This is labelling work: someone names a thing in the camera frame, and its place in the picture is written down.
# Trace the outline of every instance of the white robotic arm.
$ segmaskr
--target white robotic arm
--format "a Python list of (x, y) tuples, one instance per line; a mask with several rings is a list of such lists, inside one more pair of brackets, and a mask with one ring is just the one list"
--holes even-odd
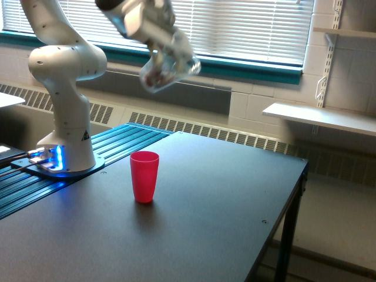
[(156, 92), (201, 70), (187, 36), (174, 26), (170, 0), (96, 0), (97, 6), (118, 31), (143, 42), (151, 59), (140, 79), (149, 92)]
[(85, 41), (69, 24), (58, 0), (21, 0), (35, 35), (50, 46), (35, 49), (29, 58), (33, 76), (47, 88), (53, 103), (55, 130), (38, 142), (41, 157), (52, 173), (79, 172), (95, 165), (90, 139), (89, 101), (76, 88), (77, 80), (102, 75), (103, 51)]

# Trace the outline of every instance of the wall shelf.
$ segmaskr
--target wall shelf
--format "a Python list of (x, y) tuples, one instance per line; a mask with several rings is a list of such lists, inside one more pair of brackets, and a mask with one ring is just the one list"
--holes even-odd
[(376, 136), (376, 117), (312, 106), (274, 103), (263, 114), (365, 135)]
[(0, 92), (0, 108), (25, 103), (20, 97)]
[(374, 38), (376, 39), (376, 32), (367, 31), (352, 31), (349, 29), (331, 29), (331, 28), (313, 28), (315, 32), (325, 32), (330, 35), (340, 35), (345, 37), (357, 38)]

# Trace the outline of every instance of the window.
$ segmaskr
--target window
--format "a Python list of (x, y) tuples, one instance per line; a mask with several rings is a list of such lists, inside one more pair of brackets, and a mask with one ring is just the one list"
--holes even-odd
[[(94, 0), (59, 0), (86, 39), (144, 48), (122, 38)], [(199, 55), (302, 66), (314, 0), (172, 0), (176, 25)], [(4, 29), (32, 32), (19, 0), (2, 0)]]

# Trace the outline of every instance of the teal window frame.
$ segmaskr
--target teal window frame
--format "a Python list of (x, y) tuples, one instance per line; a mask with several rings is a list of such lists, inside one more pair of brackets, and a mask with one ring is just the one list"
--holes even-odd
[[(0, 42), (12, 45), (41, 47), (45, 44), (31, 33), (0, 31)], [(144, 65), (149, 60), (149, 52), (142, 48), (110, 43), (91, 42), (100, 47), (109, 61), (131, 65)], [(266, 80), (298, 85), (303, 68), (299, 66), (274, 65), (269, 63), (247, 62), (232, 59), (198, 56), (202, 63), (201, 75), (228, 80)]]

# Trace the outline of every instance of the cable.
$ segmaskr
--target cable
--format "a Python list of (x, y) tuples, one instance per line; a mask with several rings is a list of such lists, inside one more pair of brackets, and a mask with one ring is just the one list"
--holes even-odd
[(35, 166), (35, 165), (41, 165), (43, 163), (47, 163), (47, 162), (50, 162), (50, 161), (51, 161), (50, 159), (45, 159), (45, 160), (40, 160), (39, 162), (36, 162), (36, 163), (28, 164), (27, 166), (20, 167), (18, 169), (12, 170), (12, 171), (4, 173), (4, 174), (0, 174), (0, 178), (3, 178), (4, 176), (8, 176), (10, 174), (14, 174), (16, 172), (21, 172), (21, 171), (27, 169), (28, 167)]
[(1, 163), (1, 165), (7, 165), (7, 164), (13, 162), (14, 160), (23, 159), (24, 157), (28, 157), (28, 154), (22, 154), (20, 156), (9, 157), (7, 159), (2, 160), (0, 163)]

